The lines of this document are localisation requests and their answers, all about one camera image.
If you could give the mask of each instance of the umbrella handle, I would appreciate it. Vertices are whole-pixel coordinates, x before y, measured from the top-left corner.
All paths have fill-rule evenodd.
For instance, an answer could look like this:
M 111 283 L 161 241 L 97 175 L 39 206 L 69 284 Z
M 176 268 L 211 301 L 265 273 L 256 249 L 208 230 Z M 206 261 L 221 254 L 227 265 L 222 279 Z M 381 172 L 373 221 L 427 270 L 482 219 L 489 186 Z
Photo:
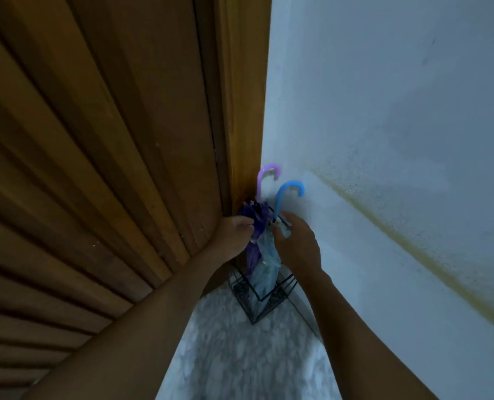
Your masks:
M 280 209 L 280 202 L 282 201 L 282 195 L 286 188 L 289 187 L 299 187 L 299 197 L 304 195 L 304 185 L 301 181 L 288 181 L 282 184 L 282 186 L 278 189 L 277 199 L 275 201 L 275 210 L 273 211 L 273 222 L 277 219 L 278 210 Z
M 260 202 L 262 199 L 262 178 L 264 177 L 264 172 L 269 169 L 274 168 L 276 170 L 276 177 L 280 177 L 280 166 L 278 164 L 268 164 L 260 170 L 258 173 L 258 183 L 256 189 L 256 202 Z

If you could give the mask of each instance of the forearm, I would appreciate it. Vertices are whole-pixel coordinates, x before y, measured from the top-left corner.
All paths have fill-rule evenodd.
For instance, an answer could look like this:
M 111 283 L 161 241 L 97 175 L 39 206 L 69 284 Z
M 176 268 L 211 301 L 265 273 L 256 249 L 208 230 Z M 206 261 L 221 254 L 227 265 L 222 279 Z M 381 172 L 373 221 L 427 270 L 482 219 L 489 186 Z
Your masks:
M 314 311 L 343 399 L 436 398 L 369 329 L 324 271 L 299 271 L 296 278 Z
M 221 264 L 216 251 L 201 251 L 25 398 L 154 399 L 203 288 Z

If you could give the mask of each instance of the wooden door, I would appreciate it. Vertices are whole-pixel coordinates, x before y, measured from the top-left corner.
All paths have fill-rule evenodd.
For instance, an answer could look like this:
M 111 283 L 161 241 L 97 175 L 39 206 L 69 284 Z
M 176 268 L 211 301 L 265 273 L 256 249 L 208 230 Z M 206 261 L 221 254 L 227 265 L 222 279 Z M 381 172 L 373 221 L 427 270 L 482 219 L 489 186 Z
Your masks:
M 177 272 L 219 185 L 192 0 L 0 0 L 0 386 Z

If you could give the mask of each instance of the white marble floor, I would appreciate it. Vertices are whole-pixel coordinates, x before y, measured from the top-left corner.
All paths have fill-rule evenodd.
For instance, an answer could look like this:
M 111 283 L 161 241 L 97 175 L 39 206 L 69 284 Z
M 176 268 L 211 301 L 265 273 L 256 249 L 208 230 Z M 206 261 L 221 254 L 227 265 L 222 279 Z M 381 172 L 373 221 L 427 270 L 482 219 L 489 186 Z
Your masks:
M 325 347 L 289 301 L 252 326 L 226 285 L 197 304 L 156 396 L 340 398 Z

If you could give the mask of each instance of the wall stain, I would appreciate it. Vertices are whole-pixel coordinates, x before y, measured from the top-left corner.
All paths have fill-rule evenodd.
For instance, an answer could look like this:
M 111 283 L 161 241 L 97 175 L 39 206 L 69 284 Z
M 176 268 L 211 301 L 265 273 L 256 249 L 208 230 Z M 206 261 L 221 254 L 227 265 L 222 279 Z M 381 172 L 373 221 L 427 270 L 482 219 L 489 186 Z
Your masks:
M 426 269 L 428 269 L 434 276 L 439 278 L 446 286 L 454 290 L 458 296 L 464 299 L 470 304 L 473 309 L 480 313 L 490 323 L 494 324 L 494 308 L 486 303 L 482 298 L 476 296 L 472 291 L 466 288 L 461 282 L 459 282 L 454 276 L 445 271 L 432 257 L 427 255 L 423 250 L 417 248 L 415 244 L 410 242 L 406 237 L 397 231 L 393 230 L 390 226 L 384 224 L 366 207 L 357 202 L 345 189 L 336 185 L 334 182 L 328 180 L 319 171 L 311 170 L 313 174 L 317 176 L 325 185 L 330 187 L 335 193 L 342 197 L 353 208 L 364 215 L 371 223 L 377 226 L 384 234 L 386 234 L 391 240 L 396 242 L 399 247 L 414 257 L 417 262 L 421 263 Z

